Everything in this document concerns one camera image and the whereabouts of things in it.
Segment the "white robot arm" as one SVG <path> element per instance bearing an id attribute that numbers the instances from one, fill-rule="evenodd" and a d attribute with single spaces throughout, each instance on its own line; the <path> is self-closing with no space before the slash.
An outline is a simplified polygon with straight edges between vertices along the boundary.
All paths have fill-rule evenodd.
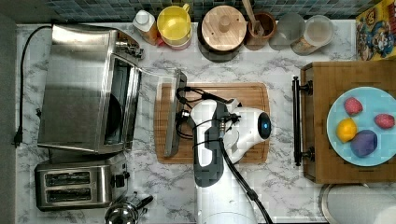
<path id="1" fill-rule="evenodd" d="M 271 134 L 269 115 L 236 100 L 204 100 L 191 110 L 197 224 L 258 224 L 254 206 L 267 224 L 268 212 L 235 168 L 249 149 Z"/>

